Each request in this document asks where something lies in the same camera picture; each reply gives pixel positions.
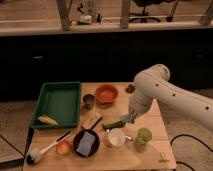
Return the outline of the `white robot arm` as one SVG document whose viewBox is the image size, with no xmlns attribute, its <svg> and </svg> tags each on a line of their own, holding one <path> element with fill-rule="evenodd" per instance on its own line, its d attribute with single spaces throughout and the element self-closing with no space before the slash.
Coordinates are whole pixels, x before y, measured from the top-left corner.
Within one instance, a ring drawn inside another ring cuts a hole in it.
<svg viewBox="0 0 213 171">
<path fill-rule="evenodd" d="M 129 98 L 132 120 L 146 113 L 154 99 L 188 114 L 213 132 L 213 99 L 184 90 L 169 83 L 170 71 L 163 64 L 153 65 L 134 77 L 135 91 Z"/>
</svg>

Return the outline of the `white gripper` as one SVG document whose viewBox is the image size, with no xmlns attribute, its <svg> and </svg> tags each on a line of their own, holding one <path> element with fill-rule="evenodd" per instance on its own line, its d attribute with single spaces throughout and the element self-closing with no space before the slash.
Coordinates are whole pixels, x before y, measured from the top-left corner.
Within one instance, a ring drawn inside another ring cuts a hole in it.
<svg viewBox="0 0 213 171">
<path fill-rule="evenodd" d="M 137 98 L 134 95 L 129 97 L 129 123 L 135 123 L 135 119 L 147 113 L 152 106 L 152 98 L 142 96 Z"/>
</svg>

